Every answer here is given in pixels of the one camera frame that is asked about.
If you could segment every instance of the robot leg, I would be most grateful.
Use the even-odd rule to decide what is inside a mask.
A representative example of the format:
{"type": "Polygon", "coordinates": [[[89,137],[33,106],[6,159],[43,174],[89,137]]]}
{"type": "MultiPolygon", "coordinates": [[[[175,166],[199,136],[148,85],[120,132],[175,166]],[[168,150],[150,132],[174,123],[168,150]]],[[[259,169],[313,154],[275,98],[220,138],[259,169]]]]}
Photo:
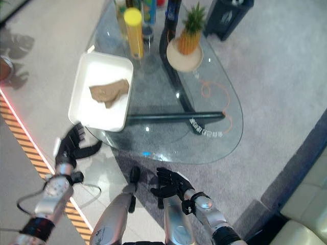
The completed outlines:
{"type": "MultiPolygon", "coordinates": [[[[135,184],[125,188],[134,189],[135,184]]],[[[135,205],[134,193],[119,194],[105,209],[91,235],[91,245],[119,245],[126,229],[127,213],[131,205],[135,205]]]]}
{"type": "Polygon", "coordinates": [[[165,234],[167,245],[196,245],[191,223],[181,208],[178,196],[163,200],[165,209],[165,234]]]}

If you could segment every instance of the plate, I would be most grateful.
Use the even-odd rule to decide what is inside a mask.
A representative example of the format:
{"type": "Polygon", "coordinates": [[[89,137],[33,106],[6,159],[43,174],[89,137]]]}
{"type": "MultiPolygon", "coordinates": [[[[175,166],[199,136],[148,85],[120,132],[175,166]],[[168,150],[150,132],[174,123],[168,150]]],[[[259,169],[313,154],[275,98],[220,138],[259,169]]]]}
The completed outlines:
{"type": "Polygon", "coordinates": [[[178,39],[172,39],[167,46],[167,59],[170,65],[178,71],[190,72],[200,66],[203,59],[203,51],[200,45],[193,53],[183,55],[178,51],[178,39]]]}
{"type": "Polygon", "coordinates": [[[86,127],[119,132],[125,126],[132,87],[133,64],[120,56],[98,52],[82,54],[69,105],[68,117],[86,127]],[[127,79],[128,94],[123,94],[110,108],[91,97],[90,86],[106,85],[127,79]]]}

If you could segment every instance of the pineapple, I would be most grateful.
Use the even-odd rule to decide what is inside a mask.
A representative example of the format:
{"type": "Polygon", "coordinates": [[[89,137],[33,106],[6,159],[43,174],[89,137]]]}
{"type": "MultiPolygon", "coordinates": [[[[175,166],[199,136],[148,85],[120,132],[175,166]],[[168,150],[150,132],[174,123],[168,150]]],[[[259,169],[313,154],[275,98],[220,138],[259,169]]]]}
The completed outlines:
{"type": "Polygon", "coordinates": [[[198,2],[196,7],[192,7],[188,12],[187,20],[184,20],[185,28],[178,40],[178,50],[184,55],[191,54],[199,45],[201,29],[204,24],[204,7],[200,8],[198,2]]]}

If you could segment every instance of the black trash bin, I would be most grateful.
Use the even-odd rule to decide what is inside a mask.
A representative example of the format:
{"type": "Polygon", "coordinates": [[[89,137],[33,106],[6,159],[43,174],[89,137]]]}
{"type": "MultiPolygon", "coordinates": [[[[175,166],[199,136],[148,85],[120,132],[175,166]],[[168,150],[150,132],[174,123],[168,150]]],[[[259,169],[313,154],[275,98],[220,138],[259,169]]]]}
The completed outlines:
{"type": "Polygon", "coordinates": [[[205,36],[215,33],[220,40],[226,40],[253,5],[254,0],[244,0],[241,5],[233,5],[231,0],[213,1],[206,19],[205,36]]]}

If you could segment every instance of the yellow cap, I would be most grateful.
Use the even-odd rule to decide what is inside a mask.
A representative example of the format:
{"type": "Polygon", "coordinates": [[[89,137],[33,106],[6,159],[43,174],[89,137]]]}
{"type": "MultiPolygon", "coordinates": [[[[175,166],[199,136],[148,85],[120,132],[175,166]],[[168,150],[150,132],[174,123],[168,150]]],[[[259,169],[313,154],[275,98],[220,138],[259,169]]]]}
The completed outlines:
{"type": "Polygon", "coordinates": [[[124,20],[128,26],[138,26],[142,23],[142,14],[137,8],[128,8],[124,13],[124,20]]]}

